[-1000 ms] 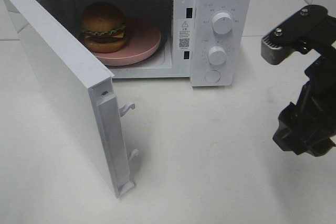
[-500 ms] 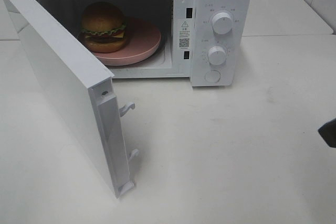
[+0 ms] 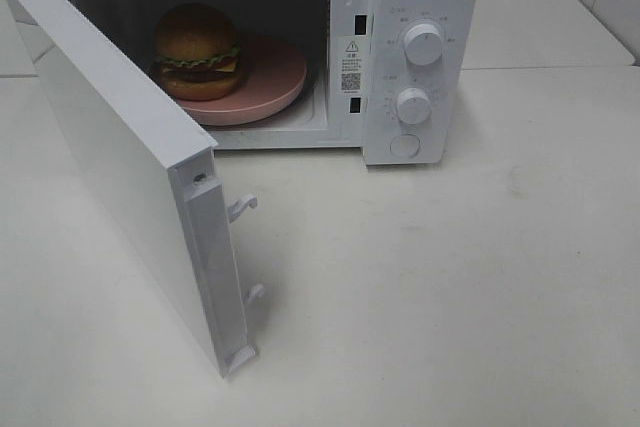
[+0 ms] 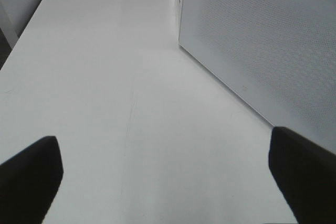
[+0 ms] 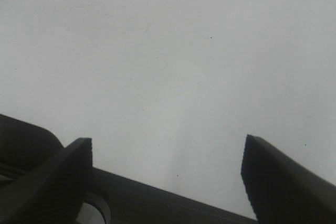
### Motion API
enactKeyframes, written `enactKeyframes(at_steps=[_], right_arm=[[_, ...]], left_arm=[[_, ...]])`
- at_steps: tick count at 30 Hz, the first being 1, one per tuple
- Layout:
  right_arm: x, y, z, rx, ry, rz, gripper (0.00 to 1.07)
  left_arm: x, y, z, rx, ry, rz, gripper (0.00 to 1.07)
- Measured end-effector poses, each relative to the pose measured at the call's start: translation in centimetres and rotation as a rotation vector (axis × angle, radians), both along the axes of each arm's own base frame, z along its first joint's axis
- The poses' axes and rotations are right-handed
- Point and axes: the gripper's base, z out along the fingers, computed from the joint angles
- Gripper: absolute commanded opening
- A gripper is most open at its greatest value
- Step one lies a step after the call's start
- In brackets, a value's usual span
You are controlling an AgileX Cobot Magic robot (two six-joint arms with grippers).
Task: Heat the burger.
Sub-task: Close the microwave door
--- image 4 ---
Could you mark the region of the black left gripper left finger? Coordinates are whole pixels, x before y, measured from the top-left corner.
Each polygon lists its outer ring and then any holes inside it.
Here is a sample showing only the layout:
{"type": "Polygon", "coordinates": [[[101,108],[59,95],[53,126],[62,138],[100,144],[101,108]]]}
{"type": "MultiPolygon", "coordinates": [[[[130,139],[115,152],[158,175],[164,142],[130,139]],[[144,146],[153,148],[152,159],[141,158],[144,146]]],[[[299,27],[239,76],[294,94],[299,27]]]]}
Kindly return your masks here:
{"type": "Polygon", "coordinates": [[[62,181],[57,138],[45,136],[1,164],[1,223],[42,223],[62,181]]]}

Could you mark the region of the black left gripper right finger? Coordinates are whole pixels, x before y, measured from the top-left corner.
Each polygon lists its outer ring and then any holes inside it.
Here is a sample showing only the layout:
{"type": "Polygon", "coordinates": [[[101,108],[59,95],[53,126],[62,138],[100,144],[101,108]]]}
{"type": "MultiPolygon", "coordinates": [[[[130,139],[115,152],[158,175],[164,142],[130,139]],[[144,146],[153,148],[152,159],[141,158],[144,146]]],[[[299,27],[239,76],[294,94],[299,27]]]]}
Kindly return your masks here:
{"type": "Polygon", "coordinates": [[[298,223],[335,223],[335,155],[293,130],[272,129],[268,166],[298,223]]]}

